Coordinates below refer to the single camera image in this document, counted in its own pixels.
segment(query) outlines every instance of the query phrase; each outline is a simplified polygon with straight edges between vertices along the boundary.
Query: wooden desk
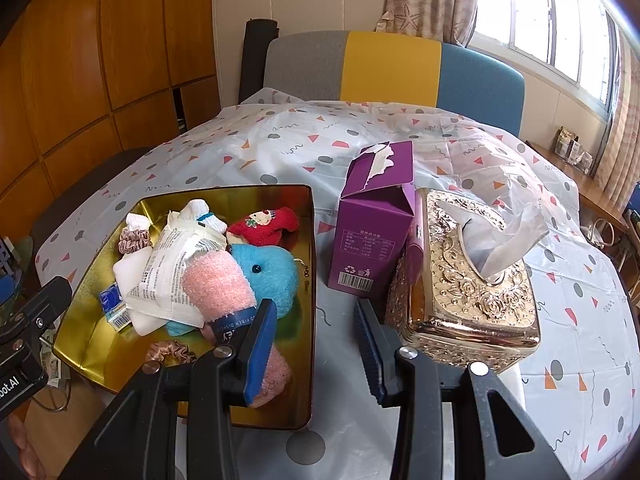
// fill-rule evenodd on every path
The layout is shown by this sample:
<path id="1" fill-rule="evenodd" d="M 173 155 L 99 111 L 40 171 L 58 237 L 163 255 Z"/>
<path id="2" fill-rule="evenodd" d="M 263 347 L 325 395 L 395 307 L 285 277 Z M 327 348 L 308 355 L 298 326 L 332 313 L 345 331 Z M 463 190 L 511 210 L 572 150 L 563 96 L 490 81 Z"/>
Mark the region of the wooden desk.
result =
<path id="1" fill-rule="evenodd" d="M 577 184 L 581 207 L 594 211 L 623 233 L 627 231 L 628 225 L 623 217 L 624 208 L 618 209 L 591 177 L 539 144 L 535 142 L 527 142 L 527 144 Z"/>

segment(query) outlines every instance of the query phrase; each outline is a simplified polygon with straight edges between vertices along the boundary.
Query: blue plush toy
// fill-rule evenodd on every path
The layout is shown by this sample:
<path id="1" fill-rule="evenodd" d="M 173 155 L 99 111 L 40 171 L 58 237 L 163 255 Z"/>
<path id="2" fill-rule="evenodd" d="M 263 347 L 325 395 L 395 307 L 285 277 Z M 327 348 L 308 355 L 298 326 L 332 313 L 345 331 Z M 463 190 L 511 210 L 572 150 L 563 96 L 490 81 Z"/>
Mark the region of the blue plush toy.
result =
<path id="1" fill-rule="evenodd" d="M 278 319 L 286 316 L 298 290 L 298 270 L 293 255 L 278 246 L 248 244 L 231 245 L 231 255 L 251 285 L 258 305 L 264 298 L 270 298 L 278 309 Z"/>

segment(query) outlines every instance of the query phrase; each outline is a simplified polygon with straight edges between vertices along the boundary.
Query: pink plush cloth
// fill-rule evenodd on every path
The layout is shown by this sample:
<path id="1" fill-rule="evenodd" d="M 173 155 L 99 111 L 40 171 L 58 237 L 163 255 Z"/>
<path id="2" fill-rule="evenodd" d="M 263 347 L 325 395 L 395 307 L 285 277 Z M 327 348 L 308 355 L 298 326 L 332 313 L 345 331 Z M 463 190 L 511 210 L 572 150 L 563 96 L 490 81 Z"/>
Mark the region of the pink plush cloth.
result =
<path id="1" fill-rule="evenodd" d="M 211 251 L 194 261 L 182 277 L 182 288 L 207 321 L 255 306 L 255 294 L 242 269 L 231 254 Z M 215 344 L 210 327 L 203 335 Z M 260 393 L 252 408 L 258 408 L 279 395 L 291 378 L 291 370 L 275 346 L 271 347 Z"/>

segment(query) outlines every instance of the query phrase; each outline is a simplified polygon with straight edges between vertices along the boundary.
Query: red triangle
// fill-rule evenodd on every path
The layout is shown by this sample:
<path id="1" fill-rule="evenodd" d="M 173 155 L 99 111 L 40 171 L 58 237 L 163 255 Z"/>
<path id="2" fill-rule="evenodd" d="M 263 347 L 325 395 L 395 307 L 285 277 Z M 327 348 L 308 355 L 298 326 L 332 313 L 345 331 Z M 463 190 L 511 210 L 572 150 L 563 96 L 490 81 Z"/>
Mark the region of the red triangle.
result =
<path id="1" fill-rule="evenodd" d="M 575 317 L 574 311 L 570 308 L 566 308 L 564 311 L 566 312 L 567 316 L 569 316 L 572 319 L 574 324 L 578 326 L 578 320 Z"/>
<path id="2" fill-rule="evenodd" d="M 554 378 L 549 373 L 549 370 L 545 367 L 545 390 L 557 390 L 556 383 L 554 382 Z"/>
<path id="3" fill-rule="evenodd" d="M 327 224 L 326 222 L 323 222 L 322 220 L 320 220 L 318 222 L 318 234 L 327 233 L 331 229 L 334 229 L 334 228 L 335 228 L 335 225 Z"/>

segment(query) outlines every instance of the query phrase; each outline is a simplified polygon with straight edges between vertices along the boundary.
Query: screw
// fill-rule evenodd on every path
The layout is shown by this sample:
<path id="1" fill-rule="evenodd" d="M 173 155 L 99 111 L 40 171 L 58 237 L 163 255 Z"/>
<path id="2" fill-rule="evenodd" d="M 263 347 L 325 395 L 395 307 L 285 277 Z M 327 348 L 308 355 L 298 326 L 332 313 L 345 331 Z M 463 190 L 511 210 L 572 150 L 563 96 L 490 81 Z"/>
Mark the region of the screw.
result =
<path id="1" fill-rule="evenodd" d="M 483 376 L 489 373 L 489 367 L 481 361 L 476 361 L 475 363 L 471 363 L 469 365 L 469 370 L 474 375 Z"/>
<path id="2" fill-rule="evenodd" d="M 142 371 L 145 374 L 153 375 L 160 371 L 160 363 L 158 361 L 147 361 L 142 365 Z"/>
<path id="3" fill-rule="evenodd" d="M 415 359 L 418 357 L 418 351 L 412 346 L 401 346 L 398 353 L 405 359 Z"/>
<path id="4" fill-rule="evenodd" d="M 213 355 L 215 355 L 219 359 L 227 359 L 231 357 L 233 354 L 234 354 L 234 350 L 231 348 L 231 346 L 222 345 L 222 346 L 216 346 L 213 349 Z"/>

